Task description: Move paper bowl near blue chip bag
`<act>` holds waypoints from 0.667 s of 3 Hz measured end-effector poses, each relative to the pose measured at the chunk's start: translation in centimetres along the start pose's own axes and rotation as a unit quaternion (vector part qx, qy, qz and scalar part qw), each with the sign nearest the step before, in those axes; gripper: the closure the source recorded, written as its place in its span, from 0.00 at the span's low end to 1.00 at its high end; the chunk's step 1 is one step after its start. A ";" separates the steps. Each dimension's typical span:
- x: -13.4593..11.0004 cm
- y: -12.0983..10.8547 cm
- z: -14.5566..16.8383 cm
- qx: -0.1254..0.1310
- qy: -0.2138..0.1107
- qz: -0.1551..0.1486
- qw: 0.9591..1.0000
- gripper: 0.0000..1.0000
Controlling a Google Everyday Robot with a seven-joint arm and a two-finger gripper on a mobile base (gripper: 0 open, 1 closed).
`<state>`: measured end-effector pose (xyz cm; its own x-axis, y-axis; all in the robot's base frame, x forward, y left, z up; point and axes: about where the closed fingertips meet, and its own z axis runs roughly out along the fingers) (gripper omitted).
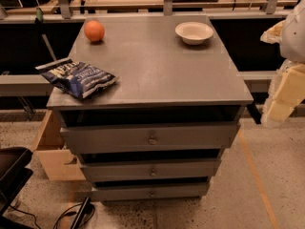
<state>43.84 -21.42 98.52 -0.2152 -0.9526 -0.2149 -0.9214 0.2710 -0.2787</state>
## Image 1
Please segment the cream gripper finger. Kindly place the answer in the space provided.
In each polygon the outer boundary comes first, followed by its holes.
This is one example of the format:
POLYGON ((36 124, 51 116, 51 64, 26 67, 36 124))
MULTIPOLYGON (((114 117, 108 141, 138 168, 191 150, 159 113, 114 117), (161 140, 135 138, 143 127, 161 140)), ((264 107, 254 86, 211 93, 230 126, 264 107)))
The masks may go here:
POLYGON ((263 106, 261 123, 280 125, 305 99, 305 65, 283 64, 276 71, 263 106))
POLYGON ((276 23, 260 36, 260 40, 265 43, 274 44, 281 42, 282 30, 283 30, 284 20, 276 23))

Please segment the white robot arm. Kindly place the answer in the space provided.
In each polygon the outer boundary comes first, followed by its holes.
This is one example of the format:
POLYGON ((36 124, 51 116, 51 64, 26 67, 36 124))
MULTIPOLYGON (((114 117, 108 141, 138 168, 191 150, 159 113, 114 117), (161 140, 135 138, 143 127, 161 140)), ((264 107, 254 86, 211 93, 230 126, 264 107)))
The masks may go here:
POLYGON ((274 127, 283 123, 305 99, 305 0, 286 17, 264 31, 260 40, 278 43, 285 58, 270 83, 261 123, 274 127))

